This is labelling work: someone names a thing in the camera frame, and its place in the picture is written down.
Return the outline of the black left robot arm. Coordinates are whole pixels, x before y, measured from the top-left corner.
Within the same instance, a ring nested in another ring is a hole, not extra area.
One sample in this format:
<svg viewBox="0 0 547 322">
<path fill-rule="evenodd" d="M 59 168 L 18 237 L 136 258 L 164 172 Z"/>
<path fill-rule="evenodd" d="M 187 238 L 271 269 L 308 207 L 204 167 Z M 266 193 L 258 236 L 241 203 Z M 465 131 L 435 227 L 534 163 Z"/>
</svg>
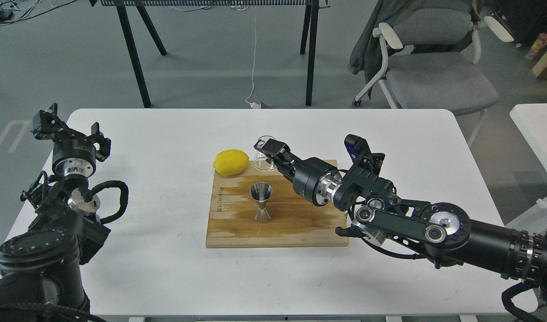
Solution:
<svg viewBox="0 0 547 322">
<path fill-rule="evenodd" d="M 24 234 L 0 246 L 0 322 L 99 322 L 81 280 L 85 265 L 103 247 L 107 224 L 124 214 L 129 189 L 123 181 L 89 186 L 96 163 L 110 156 L 100 131 L 76 131 L 57 116 L 57 104 L 33 118 L 32 134 L 52 140 L 52 173 L 41 171 L 20 199 L 36 218 Z"/>
</svg>

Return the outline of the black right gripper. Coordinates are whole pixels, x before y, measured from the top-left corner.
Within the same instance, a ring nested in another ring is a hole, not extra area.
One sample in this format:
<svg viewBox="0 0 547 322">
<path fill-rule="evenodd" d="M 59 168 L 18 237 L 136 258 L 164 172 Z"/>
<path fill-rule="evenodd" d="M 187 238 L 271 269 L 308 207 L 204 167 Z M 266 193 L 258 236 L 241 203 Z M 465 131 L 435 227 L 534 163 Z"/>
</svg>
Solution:
<svg viewBox="0 0 547 322">
<path fill-rule="evenodd" d="M 254 149 L 265 154 L 266 160 L 286 179 L 294 191 L 317 207 L 333 201 L 336 189 L 342 183 L 337 167 L 319 158 L 301 160 L 290 155 L 286 143 L 275 139 L 258 140 Z"/>
</svg>

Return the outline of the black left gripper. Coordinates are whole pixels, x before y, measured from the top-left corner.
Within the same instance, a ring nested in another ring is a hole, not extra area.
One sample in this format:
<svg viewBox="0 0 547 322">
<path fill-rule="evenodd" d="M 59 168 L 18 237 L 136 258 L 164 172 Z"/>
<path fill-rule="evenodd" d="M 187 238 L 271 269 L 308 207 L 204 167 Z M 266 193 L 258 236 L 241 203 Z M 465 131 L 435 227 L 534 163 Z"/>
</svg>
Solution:
<svg viewBox="0 0 547 322">
<path fill-rule="evenodd" d="M 33 118 L 33 134 L 36 140 L 52 140 L 52 171 L 62 177 L 79 174 L 88 178 L 96 171 L 96 160 L 104 162 L 111 153 L 111 139 L 105 137 L 99 123 L 91 126 L 90 140 L 76 137 L 57 116 L 57 103 L 48 110 L 39 110 Z"/>
</svg>

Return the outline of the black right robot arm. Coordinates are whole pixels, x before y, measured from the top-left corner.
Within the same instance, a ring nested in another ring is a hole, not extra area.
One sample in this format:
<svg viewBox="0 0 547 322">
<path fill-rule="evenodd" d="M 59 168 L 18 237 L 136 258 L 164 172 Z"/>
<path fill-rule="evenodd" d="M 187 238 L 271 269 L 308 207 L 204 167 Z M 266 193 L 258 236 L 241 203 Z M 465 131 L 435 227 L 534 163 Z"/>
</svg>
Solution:
<svg viewBox="0 0 547 322">
<path fill-rule="evenodd" d="M 308 202 L 347 212 L 350 227 L 336 228 L 338 236 L 361 238 L 390 257 L 425 258 L 437 269 L 467 263 L 517 280 L 501 294 L 505 310 L 521 321 L 538 321 L 513 298 L 537 289 L 547 306 L 547 230 L 530 234 L 472 220 L 452 203 L 402 199 L 394 183 L 380 177 L 384 153 L 372 153 L 355 135 L 347 135 L 344 145 L 352 160 L 348 170 L 316 157 L 302 160 L 275 139 L 259 139 L 254 149 Z"/>
</svg>

